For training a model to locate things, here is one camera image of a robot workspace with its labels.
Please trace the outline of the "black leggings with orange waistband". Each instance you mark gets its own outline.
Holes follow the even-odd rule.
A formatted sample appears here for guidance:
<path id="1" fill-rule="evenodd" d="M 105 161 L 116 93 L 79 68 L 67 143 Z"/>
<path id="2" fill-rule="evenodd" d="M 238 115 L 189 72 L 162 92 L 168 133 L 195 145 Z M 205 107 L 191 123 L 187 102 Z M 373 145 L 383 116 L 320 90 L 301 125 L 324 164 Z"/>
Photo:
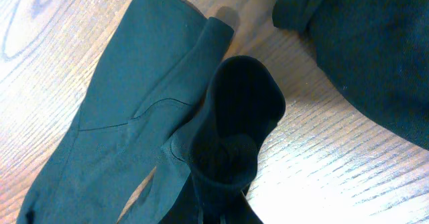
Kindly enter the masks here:
<path id="1" fill-rule="evenodd" d="M 133 0 L 18 223 L 258 223 L 245 194 L 285 111 L 234 31 L 182 0 Z"/>

